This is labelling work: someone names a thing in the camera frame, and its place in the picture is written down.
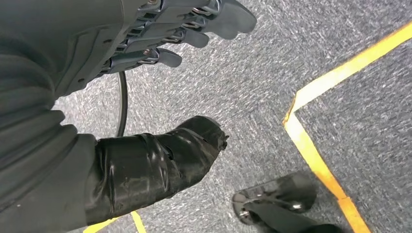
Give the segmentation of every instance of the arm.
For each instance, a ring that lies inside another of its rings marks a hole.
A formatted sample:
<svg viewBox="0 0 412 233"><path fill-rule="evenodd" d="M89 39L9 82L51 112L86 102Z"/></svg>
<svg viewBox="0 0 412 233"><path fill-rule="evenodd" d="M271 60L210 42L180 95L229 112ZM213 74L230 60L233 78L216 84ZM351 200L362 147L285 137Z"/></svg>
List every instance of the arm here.
<svg viewBox="0 0 412 233"><path fill-rule="evenodd" d="M210 14L195 14L194 8ZM65 232L199 182L226 147L227 137L213 120L196 116L166 134L96 141L72 125L61 126L63 113L51 108L105 73L158 62L179 65L177 54L157 48L165 43L203 47L204 32L232 38L255 24L234 0L3 2L2 231Z"/></svg>
<svg viewBox="0 0 412 233"><path fill-rule="evenodd" d="M64 232L121 216L198 183L226 136L196 116L169 133L96 141L61 126L47 74L0 56L0 225L4 232Z"/></svg>

